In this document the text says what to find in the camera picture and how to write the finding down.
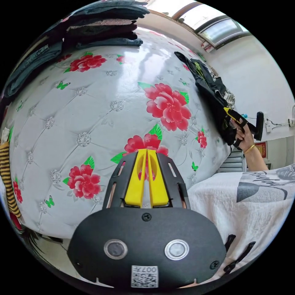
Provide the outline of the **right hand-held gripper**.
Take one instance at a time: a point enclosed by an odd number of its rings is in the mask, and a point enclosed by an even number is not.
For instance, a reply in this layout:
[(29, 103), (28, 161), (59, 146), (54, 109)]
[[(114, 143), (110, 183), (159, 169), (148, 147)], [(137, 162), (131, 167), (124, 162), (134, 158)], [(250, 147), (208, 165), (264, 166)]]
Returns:
[[(243, 130), (243, 127), (247, 124), (250, 131), (251, 131), (251, 133), (252, 133), (252, 135), (253, 135), (253, 138), (254, 138), (256, 130), (255, 130), (255, 127), (252, 124), (250, 124), (244, 117), (242, 117), (235, 110), (233, 110), (231, 108), (228, 108), (228, 107), (224, 107), (223, 109), (226, 112), (226, 114), (231, 117), (231, 120), (232, 120), (235, 127), (236, 127), (236, 125), (239, 125)], [(239, 148), (240, 142), (241, 142), (240, 140), (235, 139), (234, 147)]]

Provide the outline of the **person's right hand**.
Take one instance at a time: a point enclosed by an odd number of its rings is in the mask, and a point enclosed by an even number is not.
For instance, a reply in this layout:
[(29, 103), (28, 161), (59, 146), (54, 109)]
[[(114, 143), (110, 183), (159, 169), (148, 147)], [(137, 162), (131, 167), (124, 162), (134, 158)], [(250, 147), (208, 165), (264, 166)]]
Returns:
[(236, 140), (240, 140), (240, 144), (239, 144), (239, 148), (242, 149), (243, 152), (246, 152), (247, 150), (249, 150), (252, 146), (254, 146), (254, 138), (253, 135), (248, 127), (248, 125), (246, 124), (242, 128), (239, 125), (236, 125), (237, 131), (236, 131)]

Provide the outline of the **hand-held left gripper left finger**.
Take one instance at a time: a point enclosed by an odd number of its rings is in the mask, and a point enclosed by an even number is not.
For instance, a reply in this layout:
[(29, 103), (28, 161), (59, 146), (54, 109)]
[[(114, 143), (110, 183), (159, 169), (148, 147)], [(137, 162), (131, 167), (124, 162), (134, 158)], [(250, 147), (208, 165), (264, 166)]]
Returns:
[(146, 170), (146, 149), (139, 149), (135, 154), (131, 176), (124, 198), (125, 204), (130, 207), (141, 207), (144, 196), (144, 182)]

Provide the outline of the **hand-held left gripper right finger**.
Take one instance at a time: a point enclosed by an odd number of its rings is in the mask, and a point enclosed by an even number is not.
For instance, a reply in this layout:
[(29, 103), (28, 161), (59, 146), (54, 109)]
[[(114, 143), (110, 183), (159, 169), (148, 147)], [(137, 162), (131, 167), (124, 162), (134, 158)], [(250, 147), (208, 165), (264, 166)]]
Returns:
[(147, 150), (151, 206), (167, 206), (169, 199), (155, 150)]

